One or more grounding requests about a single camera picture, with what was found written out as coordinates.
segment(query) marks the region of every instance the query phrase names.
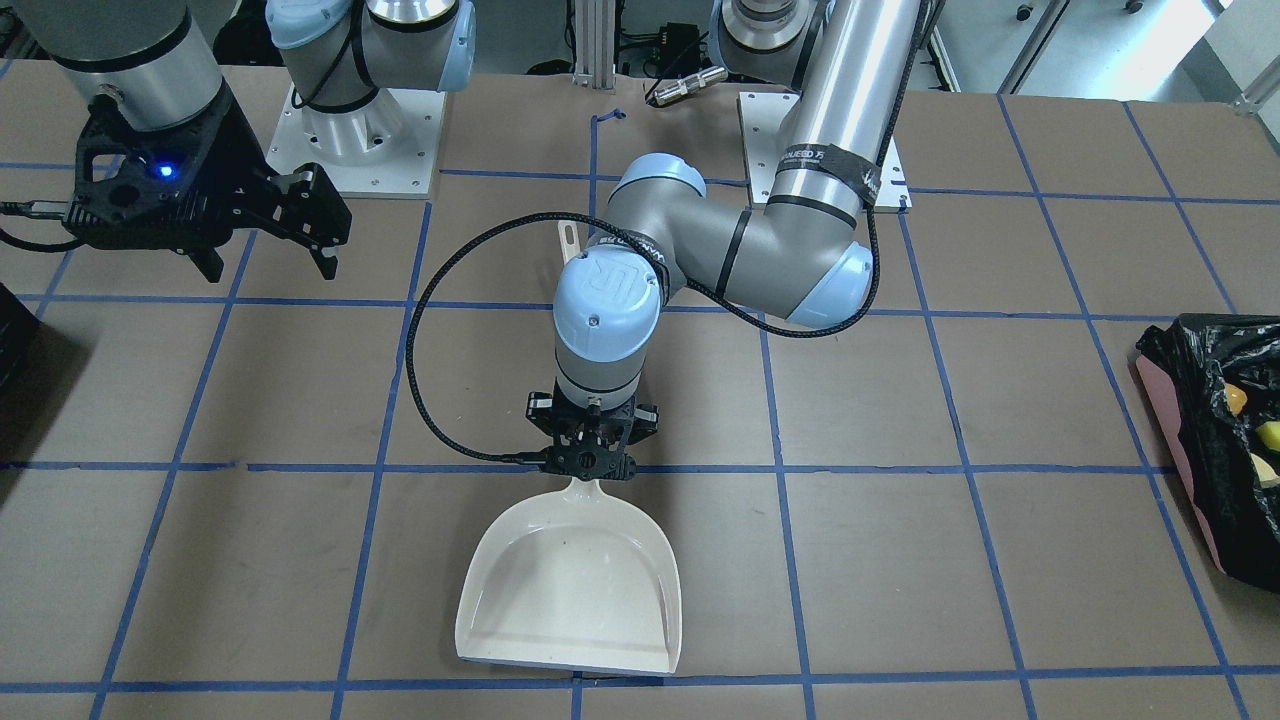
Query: metal mounting plate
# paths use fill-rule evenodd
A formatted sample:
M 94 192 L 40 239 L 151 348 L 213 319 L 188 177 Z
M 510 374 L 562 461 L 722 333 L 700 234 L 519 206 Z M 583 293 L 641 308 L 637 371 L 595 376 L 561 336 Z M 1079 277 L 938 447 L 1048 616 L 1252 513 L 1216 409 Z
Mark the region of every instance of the metal mounting plate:
M 404 113 L 406 127 L 413 129 L 412 137 L 406 138 L 411 147 L 397 146 L 396 152 L 372 165 L 339 165 L 319 156 L 311 147 L 302 113 L 289 104 L 291 86 L 266 160 L 279 173 L 292 173 L 303 163 L 320 163 L 343 197 L 425 199 L 440 149 L 445 94 L 398 88 L 390 94 Z
M 742 149 L 746 172 L 751 181 L 751 202 L 763 205 L 769 200 L 773 174 L 778 165 L 778 127 L 791 106 L 800 100 L 795 92 L 740 92 L 739 118 L 742 122 Z M 902 205 L 911 208 L 911 192 L 906 187 L 906 173 L 897 154 L 897 142 L 891 140 L 884 168 L 881 172 L 881 192 L 876 199 L 877 213 L 897 213 Z

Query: dustpan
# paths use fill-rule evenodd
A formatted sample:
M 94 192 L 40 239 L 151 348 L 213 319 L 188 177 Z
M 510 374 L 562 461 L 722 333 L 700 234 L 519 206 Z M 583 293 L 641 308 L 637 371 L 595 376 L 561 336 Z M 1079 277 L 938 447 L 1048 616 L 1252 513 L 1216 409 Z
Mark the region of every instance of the dustpan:
M 471 557 L 453 641 L 465 660 L 672 674 L 681 629 L 671 543 L 599 480 L 518 502 Z

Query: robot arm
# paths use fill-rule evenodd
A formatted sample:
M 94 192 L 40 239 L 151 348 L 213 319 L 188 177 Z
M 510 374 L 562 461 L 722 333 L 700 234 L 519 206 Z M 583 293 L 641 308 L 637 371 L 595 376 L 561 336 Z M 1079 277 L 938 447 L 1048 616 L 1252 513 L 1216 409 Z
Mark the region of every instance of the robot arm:
M 320 165 L 280 176 L 266 164 L 184 3 L 19 0 L 15 9 L 90 102 L 90 120 L 72 200 L 42 202 L 38 214 L 31 204 L 0 210 L 59 217 L 77 238 L 69 246 L 173 250 L 210 282 L 223 269 L 216 249 L 256 227 L 302 245 L 334 277 L 351 213 Z M 119 159 L 115 174 L 95 178 L 105 158 Z
M 925 10 L 924 0 L 836 0 L 820 9 L 814 0 L 717 4 L 713 46 L 723 59 L 801 87 L 780 132 L 769 201 L 741 210 L 708 200 L 701 176 L 671 155 L 631 164 L 604 220 L 643 242 L 650 258 L 598 234 L 566 265 L 556 295 L 556 393 L 549 404 L 535 393 L 529 414 L 539 427 L 548 415 L 579 427 L 557 441 L 568 451 L 553 455 L 570 460 L 557 471 L 609 477 L 572 460 L 599 468 L 595 447 L 620 434 L 595 432 L 593 439 L 581 428 L 634 405 L 649 337 L 681 287 L 709 288 L 810 328 L 840 328 L 855 316 L 874 259 L 854 228 L 878 191 L 877 164 Z M 611 446 L 614 457 L 623 451 Z

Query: plastic bag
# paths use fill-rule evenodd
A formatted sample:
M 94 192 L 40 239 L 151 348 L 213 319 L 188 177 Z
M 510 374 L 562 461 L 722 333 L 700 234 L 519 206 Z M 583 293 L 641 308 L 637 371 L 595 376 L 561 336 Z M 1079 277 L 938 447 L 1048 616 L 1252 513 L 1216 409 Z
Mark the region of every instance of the plastic bag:
M 26 364 L 27 346 L 37 320 L 12 292 L 0 284 L 0 393 Z
M 1280 318 L 1180 315 L 1167 331 L 1148 328 L 1138 351 L 1143 384 L 1213 561 L 1233 578 L 1280 592 L 1280 487 L 1263 489 L 1249 457 L 1280 468 L 1280 452 L 1256 433 L 1280 419 Z M 1239 416 L 1228 407 L 1225 383 L 1248 395 Z M 1161 395 L 1176 398 L 1176 416 Z

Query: light blue joint cap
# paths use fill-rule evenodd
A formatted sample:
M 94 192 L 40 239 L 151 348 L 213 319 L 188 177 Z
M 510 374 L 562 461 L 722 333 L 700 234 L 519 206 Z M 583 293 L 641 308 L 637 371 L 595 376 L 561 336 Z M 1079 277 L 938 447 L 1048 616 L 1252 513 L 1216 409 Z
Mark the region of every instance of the light blue joint cap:
M 722 0 L 716 0 L 716 3 L 712 4 L 712 19 L 707 23 L 707 27 L 710 28 L 707 32 L 707 56 L 712 59 L 713 65 L 728 69 L 728 65 L 724 64 L 724 55 L 721 55 L 719 51 L 721 1 Z
M 352 0 L 266 0 L 271 44 L 293 50 L 329 32 L 351 12 Z
M 630 357 L 649 342 L 662 314 L 649 261 L 621 245 L 596 245 L 564 265 L 556 288 L 556 332 L 590 363 Z
M 471 67 L 476 60 L 476 13 L 471 0 L 462 0 L 453 22 L 453 40 L 440 72 L 440 92 L 458 92 L 471 83 Z
M 787 318 L 806 328 L 829 328 L 858 311 L 872 283 L 872 251 L 856 242 Z
M 609 197 L 612 199 L 613 193 L 626 187 L 627 183 L 648 178 L 677 179 L 696 190 L 698 195 L 707 197 L 707 181 L 703 179 L 701 173 L 695 170 L 682 159 L 666 152 L 650 152 L 632 160 L 627 172 L 622 173 L 622 179 L 618 181 L 618 187 L 613 188 Z

